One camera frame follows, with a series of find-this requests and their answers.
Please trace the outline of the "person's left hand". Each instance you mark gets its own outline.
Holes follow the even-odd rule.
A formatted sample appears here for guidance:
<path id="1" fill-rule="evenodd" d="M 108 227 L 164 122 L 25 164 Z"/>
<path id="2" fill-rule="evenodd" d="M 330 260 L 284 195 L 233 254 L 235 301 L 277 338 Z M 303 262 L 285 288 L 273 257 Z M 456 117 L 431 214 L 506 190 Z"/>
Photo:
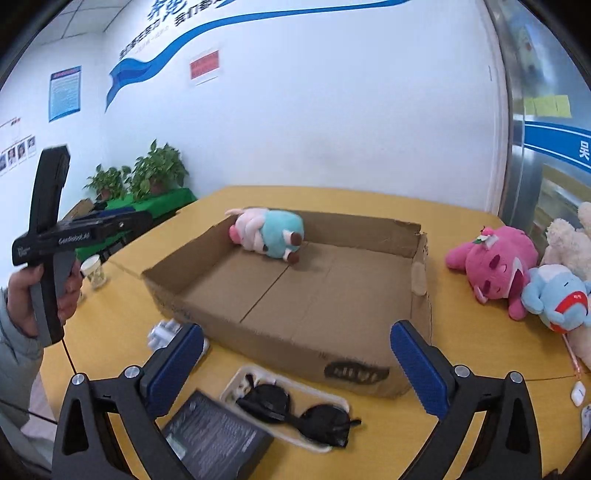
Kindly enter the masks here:
<path id="1" fill-rule="evenodd" d="M 34 318 L 29 288 L 38 283 L 44 273 L 42 265 L 25 267 L 13 273 L 8 282 L 7 311 L 12 323 L 26 336 L 38 336 L 38 327 Z M 58 299 L 58 318 L 64 325 L 77 309 L 77 302 L 82 287 L 80 262 L 76 260 L 65 282 L 65 293 Z"/>

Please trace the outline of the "grey jacket left forearm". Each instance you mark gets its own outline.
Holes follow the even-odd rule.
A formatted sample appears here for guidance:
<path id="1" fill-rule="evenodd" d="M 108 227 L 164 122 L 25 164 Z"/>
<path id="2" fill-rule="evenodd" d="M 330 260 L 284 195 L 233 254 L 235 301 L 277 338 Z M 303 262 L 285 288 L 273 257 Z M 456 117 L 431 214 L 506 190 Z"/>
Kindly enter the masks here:
<path id="1" fill-rule="evenodd" d="M 17 454 L 29 464 L 50 470 L 53 442 L 22 432 L 29 421 L 31 389 L 43 359 L 38 340 L 25 336 L 11 321 L 1 290 L 1 430 Z"/>

